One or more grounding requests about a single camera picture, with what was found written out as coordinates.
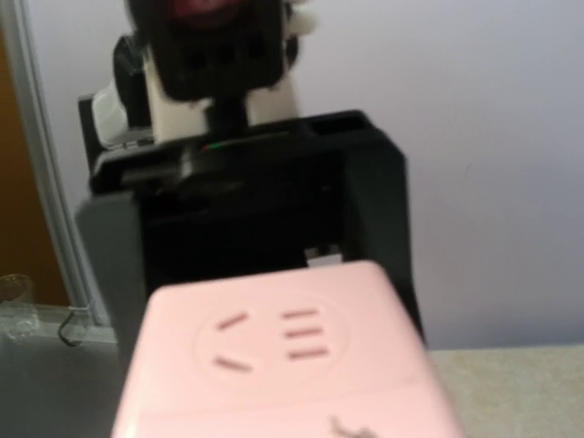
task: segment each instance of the pink power strip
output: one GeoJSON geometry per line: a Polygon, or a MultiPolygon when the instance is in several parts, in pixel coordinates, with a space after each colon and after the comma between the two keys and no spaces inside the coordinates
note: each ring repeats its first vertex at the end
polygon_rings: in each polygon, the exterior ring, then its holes
{"type": "Polygon", "coordinates": [[[381,268],[354,263],[152,297],[114,438],[462,438],[381,268]]]}

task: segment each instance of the white wall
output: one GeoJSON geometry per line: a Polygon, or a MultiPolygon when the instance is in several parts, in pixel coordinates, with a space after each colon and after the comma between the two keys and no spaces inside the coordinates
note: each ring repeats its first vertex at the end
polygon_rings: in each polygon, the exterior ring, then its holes
{"type": "MultiPolygon", "coordinates": [[[[27,0],[73,212],[77,96],[102,87],[120,0],[27,0]],[[77,20],[67,20],[66,15],[77,20]]],[[[365,109],[411,162],[415,278],[436,348],[584,339],[584,3],[316,0],[305,113],[365,109]]]]}

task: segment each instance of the speckled countertop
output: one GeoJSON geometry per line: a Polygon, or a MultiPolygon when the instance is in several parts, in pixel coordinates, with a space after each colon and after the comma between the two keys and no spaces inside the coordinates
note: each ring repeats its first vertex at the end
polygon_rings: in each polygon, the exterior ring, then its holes
{"type": "Polygon", "coordinates": [[[431,356],[469,438],[584,437],[584,346],[431,356]]]}

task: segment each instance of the brown door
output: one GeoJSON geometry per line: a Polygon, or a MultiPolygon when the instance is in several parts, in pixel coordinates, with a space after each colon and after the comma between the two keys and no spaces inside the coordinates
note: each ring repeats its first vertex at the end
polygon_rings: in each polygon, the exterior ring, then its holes
{"type": "Polygon", "coordinates": [[[0,129],[0,276],[31,276],[37,303],[66,306],[68,297],[28,158],[2,29],[0,129]]]}

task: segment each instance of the clear glass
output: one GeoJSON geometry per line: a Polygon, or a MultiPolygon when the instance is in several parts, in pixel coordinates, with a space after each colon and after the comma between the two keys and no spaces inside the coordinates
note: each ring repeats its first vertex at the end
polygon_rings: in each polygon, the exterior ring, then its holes
{"type": "Polygon", "coordinates": [[[35,288],[30,277],[0,277],[0,320],[3,332],[15,342],[23,342],[38,330],[35,288]]]}

